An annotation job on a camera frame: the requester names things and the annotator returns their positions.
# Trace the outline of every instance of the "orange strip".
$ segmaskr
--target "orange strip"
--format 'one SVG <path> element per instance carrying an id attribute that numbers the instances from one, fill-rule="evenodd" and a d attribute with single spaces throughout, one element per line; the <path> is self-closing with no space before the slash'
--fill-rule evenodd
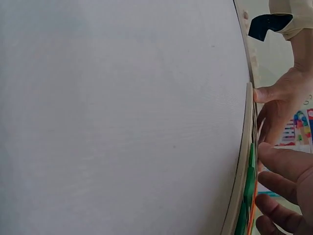
<path id="1" fill-rule="evenodd" d="M 247 235 L 251 235 L 251 232 L 252 232 L 253 220 L 254 220 L 254 215 L 255 215 L 255 210 L 256 210 L 254 200 L 255 200 L 257 194 L 258 194 L 258 181 L 255 181 L 254 195 L 253 195 L 252 205 L 251 205 L 251 209 L 250 209 L 250 218 L 249 218 L 249 222 L 248 222 Z"/>

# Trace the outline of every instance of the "wooden frame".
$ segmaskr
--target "wooden frame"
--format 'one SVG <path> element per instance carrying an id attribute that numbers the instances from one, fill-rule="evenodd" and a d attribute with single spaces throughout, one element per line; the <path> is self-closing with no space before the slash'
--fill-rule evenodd
<path id="1" fill-rule="evenodd" d="M 232 195 L 230 197 L 224 225 L 221 231 L 221 235 L 232 235 L 235 232 L 240 206 L 243 200 L 243 194 L 246 184 L 246 175 L 249 162 L 249 150 L 252 143 L 252 134 L 255 134 L 253 129 L 253 90 L 252 84 L 248 83 L 246 87 L 246 109 L 245 119 L 243 127 L 243 135 L 236 171 L 235 182 L 233 186 Z"/>

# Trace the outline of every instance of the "fingernail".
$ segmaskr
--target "fingernail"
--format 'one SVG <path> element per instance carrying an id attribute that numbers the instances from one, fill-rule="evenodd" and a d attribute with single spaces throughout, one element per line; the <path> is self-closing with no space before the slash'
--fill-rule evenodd
<path id="1" fill-rule="evenodd" d="M 253 99 L 257 101 L 261 99 L 262 93 L 258 89 L 253 89 Z"/>

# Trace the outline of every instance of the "white wall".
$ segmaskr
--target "white wall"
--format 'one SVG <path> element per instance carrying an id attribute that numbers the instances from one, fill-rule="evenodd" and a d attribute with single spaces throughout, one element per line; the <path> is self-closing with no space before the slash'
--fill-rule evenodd
<path id="1" fill-rule="evenodd" d="M 268 0 L 242 0 L 249 13 L 249 19 L 269 14 Z M 282 35 L 268 31 L 264 42 L 253 40 L 259 62 L 260 85 L 270 86 L 293 66 L 293 54 L 290 42 Z"/>

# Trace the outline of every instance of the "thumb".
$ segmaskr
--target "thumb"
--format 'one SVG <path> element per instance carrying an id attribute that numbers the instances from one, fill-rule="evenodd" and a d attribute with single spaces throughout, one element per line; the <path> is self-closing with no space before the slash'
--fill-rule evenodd
<path id="1" fill-rule="evenodd" d="M 253 100 L 257 103 L 267 103 L 280 98 L 280 89 L 276 85 L 253 89 Z"/>

